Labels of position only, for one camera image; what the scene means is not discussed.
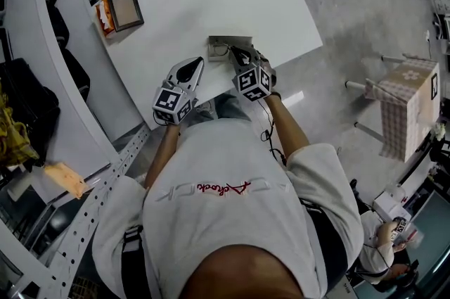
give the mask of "metal rack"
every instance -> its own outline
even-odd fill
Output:
[[[40,287],[39,299],[68,297],[78,266],[97,227],[98,218],[108,202],[110,192],[116,181],[125,175],[149,136],[150,130],[144,124],[120,152],[117,161],[101,175],[101,181],[89,194],[65,232],[48,267],[28,252],[0,221],[0,251],[23,273],[9,291],[10,298],[21,298],[20,292],[32,282]]]

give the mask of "metal post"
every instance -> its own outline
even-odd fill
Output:
[[[376,131],[372,130],[371,128],[368,128],[366,125],[362,125],[360,122],[355,122],[354,126],[358,129],[362,130],[366,134],[369,134],[371,137],[377,139],[378,141],[381,141],[384,143],[384,138],[381,134],[377,133]]]
[[[401,64],[404,61],[406,61],[406,59],[403,58],[393,58],[391,56],[381,56],[381,61],[387,61],[388,63],[396,63],[396,64]]]
[[[366,85],[360,84],[358,82],[350,82],[349,80],[347,80],[345,82],[345,87],[348,88],[352,88],[352,89],[356,89],[359,91],[365,91],[366,90]]]

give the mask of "white table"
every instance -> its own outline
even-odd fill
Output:
[[[155,90],[173,65],[202,56],[210,35],[253,37],[273,67],[322,45],[304,0],[138,0],[144,25],[104,39],[119,76],[153,129]],[[208,63],[197,88],[199,103],[231,89],[228,63]]]

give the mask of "white shelf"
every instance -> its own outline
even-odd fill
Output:
[[[91,78],[88,106],[109,140],[120,138],[143,122],[119,78],[92,22],[89,0],[57,0],[70,32],[67,49]]]
[[[45,0],[8,0],[5,26],[15,58],[24,58],[37,79],[59,100],[61,114],[47,160],[63,161],[83,177],[114,162],[117,152],[83,101],[51,26]],[[48,202],[64,190],[39,168],[33,187]]]

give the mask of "checkered tablecloth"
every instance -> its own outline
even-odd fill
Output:
[[[381,102],[381,156],[406,162],[439,117],[439,64],[407,59],[385,79],[366,80],[366,98]]]

